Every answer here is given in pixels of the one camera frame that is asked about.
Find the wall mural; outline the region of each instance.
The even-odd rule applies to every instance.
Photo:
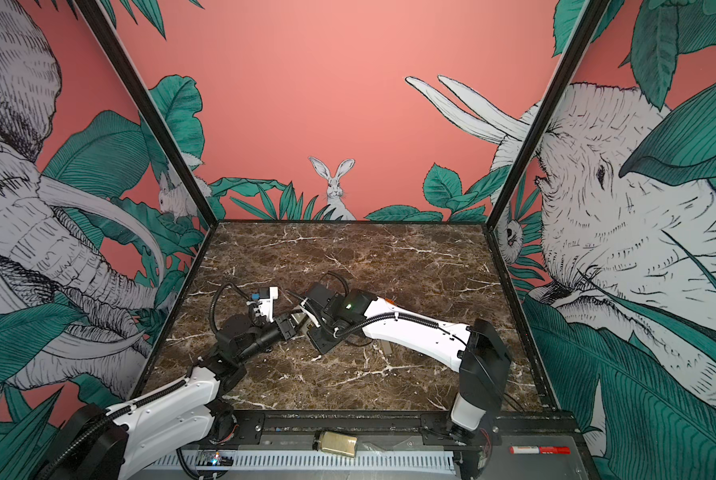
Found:
[[[199,157],[192,85],[174,76],[152,94],[185,124],[174,129],[185,156]],[[131,394],[207,228],[173,178],[167,208],[126,196],[150,167],[170,167],[143,122],[112,110],[39,171],[62,88],[44,33],[0,0],[0,478],[26,478],[74,411],[54,411],[61,390],[35,405],[42,386],[72,382],[78,401],[102,406]],[[111,241],[135,246],[145,274],[118,273],[100,252]]]
[[[583,4],[557,4],[557,42]],[[621,65],[638,87],[572,84],[498,225],[553,390],[607,480],[716,478],[716,83],[665,105],[679,57],[711,45],[716,2],[644,1]],[[481,118],[411,84],[510,164],[532,110],[515,120],[441,81]]]

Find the elephant ear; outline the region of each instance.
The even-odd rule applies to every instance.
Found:
[[[32,162],[51,132],[60,89],[43,32],[18,2],[0,2],[0,135]]]

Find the cable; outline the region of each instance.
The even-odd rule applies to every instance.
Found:
[[[179,466],[182,467],[184,473],[192,480],[199,480],[200,478],[219,478],[227,473],[227,470],[222,470],[221,472],[217,472],[215,470],[207,476],[205,473],[200,473],[198,471],[193,472],[190,466],[187,465],[187,460],[184,459],[184,453],[182,453],[181,447],[176,449],[176,459],[179,460]]]
[[[342,283],[342,288],[345,289],[345,296],[347,296],[347,295],[350,294],[350,285],[347,283],[347,280],[345,280],[345,278],[344,278],[343,276],[341,276],[340,274],[337,274],[337,273],[334,272],[333,270],[329,270],[329,271],[326,272],[325,274],[322,274],[322,275],[320,276],[320,279],[318,279],[318,283],[320,283],[320,281],[323,280],[323,278],[324,278],[325,276],[327,276],[327,275],[333,276],[334,278],[336,278],[337,280],[339,280],[339,283]]]
[[[160,390],[159,392],[154,392],[152,395],[136,400],[133,405],[135,407],[141,407],[143,405],[146,405],[147,403],[154,402],[158,398],[162,398],[172,392],[175,392],[186,384],[187,381],[184,381],[182,383],[175,383],[167,389]],[[83,432],[83,434],[81,434],[78,438],[75,438],[75,440],[70,444],[70,446],[68,446],[64,450],[64,452],[61,453],[61,455],[56,457],[53,462],[48,464],[48,466],[43,469],[42,473],[37,476],[36,480],[47,480],[51,475],[54,474],[56,469],[59,468],[59,466],[64,463],[64,461],[67,460],[67,458],[69,458],[75,452],[75,450],[77,450],[77,448],[81,444],[83,444],[83,442],[85,442],[89,437],[94,435],[94,433],[98,432],[102,428],[109,427],[110,424],[113,423],[116,418],[122,417],[130,412],[131,406],[126,405],[123,408],[120,408],[108,414],[107,416],[100,418],[96,423],[91,425],[85,432]]]
[[[216,335],[219,332],[219,328],[217,327],[217,319],[215,317],[217,312],[217,302],[219,302],[219,297],[222,296],[222,292],[228,287],[231,286],[235,292],[240,295],[246,302],[251,301],[251,297],[248,293],[244,292],[243,290],[240,290],[240,288],[233,282],[226,282],[223,285],[221,285],[217,292],[214,293],[213,298],[211,299],[211,306],[209,307],[209,327],[211,327],[211,331]],[[251,319],[251,323],[254,325],[259,326],[257,323],[257,316],[254,314],[253,307],[249,305],[249,319]]]
[[[505,398],[509,398],[510,400],[512,400],[512,401],[515,403],[515,405],[510,405],[512,408],[515,408],[516,410],[519,410],[519,411],[521,411],[521,412],[525,412],[525,411],[526,411],[526,409],[523,408],[523,405],[521,405],[521,403],[520,403],[518,400],[516,400],[516,399],[515,399],[512,395],[510,395],[509,393],[505,392]]]

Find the pink wall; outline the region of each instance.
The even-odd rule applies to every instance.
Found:
[[[491,165],[495,146],[451,126],[404,77],[442,88],[444,74],[519,116],[558,61],[555,5],[540,0],[160,4],[167,40],[120,5],[117,31],[148,88],[171,74],[196,80],[206,136],[196,174],[293,180],[320,195],[318,209],[325,181],[307,157],[332,172],[354,158],[342,186],[359,219],[391,204],[440,210],[421,191],[434,163],[465,188]],[[223,204],[228,218],[251,218]]]

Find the small metal object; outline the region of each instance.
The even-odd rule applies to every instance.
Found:
[[[354,457],[358,439],[341,433],[323,432],[318,439],[318,450],[336,455]]]

